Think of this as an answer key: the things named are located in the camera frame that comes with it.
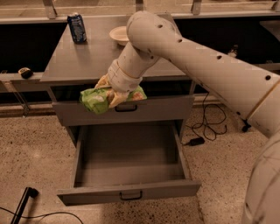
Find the speckled floor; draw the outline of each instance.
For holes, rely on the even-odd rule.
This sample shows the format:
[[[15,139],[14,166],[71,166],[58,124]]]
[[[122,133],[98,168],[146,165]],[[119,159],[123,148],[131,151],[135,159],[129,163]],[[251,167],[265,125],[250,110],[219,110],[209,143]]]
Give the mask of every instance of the speckled floor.
[[[56,116],[0,118],[0,207],[15,211],[27,186],[39,195],[30,199],[24,215],[70,212],[83,223],[240,223],[242,203],[254,160],[266,138],[254,129],[242,133],[242,122],[227,114],[227,134],[198,146],[184,146],[192,178],[202,187],[197,196],[88,206],[64,206],[57,189],[70,187],[75,148]],[[221,119],[217,108],[207,112],[209,121]],[[194,108],[189,125],[200,122],[201,107]],[[224,123],[216,127],[223,131]],[[185,128],[183,142],[195,137]],[[0,210],[0,223],[11,223],[12,214]],[[71,215],[56,214],[20,223],[79,223]]]

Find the soda can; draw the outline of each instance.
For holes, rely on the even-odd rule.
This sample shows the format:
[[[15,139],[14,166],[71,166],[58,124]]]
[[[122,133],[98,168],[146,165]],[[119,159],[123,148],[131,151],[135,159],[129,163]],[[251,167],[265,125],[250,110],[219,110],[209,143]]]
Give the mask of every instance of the soda can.
[[[83,43],[87,40],[86,29],[82,16],[75,12],[67,17],[73,42],[76,44]]]

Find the drawer handle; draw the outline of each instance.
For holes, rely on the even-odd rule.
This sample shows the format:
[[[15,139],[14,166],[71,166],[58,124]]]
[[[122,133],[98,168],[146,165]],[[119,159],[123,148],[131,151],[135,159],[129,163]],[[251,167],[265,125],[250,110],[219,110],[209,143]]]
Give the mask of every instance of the drawer handle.
[[[133,112],[138,108],[137,105],[119,105],[115,107],[115,112]]]
[[[140,196],[139,197],[135,197],[135,198],[129,198],[129,199],[125,199],[123,197],[123,194],[120,192],[120,200],[140,200],[143,197],[143,192],[140,191]]]

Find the white bowl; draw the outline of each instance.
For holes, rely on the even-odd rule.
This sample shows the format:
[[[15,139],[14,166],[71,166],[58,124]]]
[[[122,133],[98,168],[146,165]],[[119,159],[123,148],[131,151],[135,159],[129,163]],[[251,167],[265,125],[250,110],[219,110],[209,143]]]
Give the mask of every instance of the white bowl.
[[[126,26],[119,26],[110,32],[110,37],[114,39],[120,46],[125,46],[129,42],[126,34]]]

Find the black cable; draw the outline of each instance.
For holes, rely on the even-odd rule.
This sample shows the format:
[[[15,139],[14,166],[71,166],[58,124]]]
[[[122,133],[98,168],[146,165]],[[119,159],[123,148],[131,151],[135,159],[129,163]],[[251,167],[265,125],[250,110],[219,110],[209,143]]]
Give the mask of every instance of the black cable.
[[[200,129],[203,126],[204,127],[204,129],[203,129],[203,136],[204,136],[204,138],[206,138],[206,139],[208,139],[210,141],[214,141],[217,138],[218,135],[226,134],[227,131],[228,131],[228,128],[227,128],[227,125],[225,125],[225,130],[222,131],[222,132],[218,132],[213,127],[211,127],[210,125],[213,126],[213,125],[222,124],[227,119],[227,115],[226,115],[225,111],[219,105],[217,105],[217,104],[210,103],[210,104],[205,105],[205,100],[207,99],[208,96],[209,96],[209,93],[207,93],[206,97],[204,98],[204,100],[202,102],[202,108],[203,108],[202,122],[195,123],[193,126],[186,125],[186,127],[191,129],[192,132],[195,135],[197,135],[198,137],[202,137],[195,130]],[[207,113],[207,108],[209,108],[211,106],[214,106],[217,109],[219,109],[222,112],[222,114],[224,115],[223,119],[220,122],[208,122],[206,113]],[[210,130],[213,133],[213,135],[214,135],[213,138],[210,138],[210,137],[207,136],[207,134],[206,134],[207,130]]]
[[[0,209],[4,210],[5,212],[8,212],[10,214],[14,214],[14,215],[18,216],[17,214],[13,213],[12,211],[10,211],[6,208],[0,207]],[[75,215],[73,213],[68,213],[68,212],[46,213],[46,214],[41,214],[38,216],[27,216],[27,217],[22,215],[20,217],[23,219],[30,220],[30,219],[37,219],[37,218],[41,218],[41,217],[45,218],[46,216],[50,216],[50,215],[54,215],[54,214],[70,214],[70,215],[74,216],[77,220],[79,220],[81,224],[83,224],[82,220],[77,215]]]

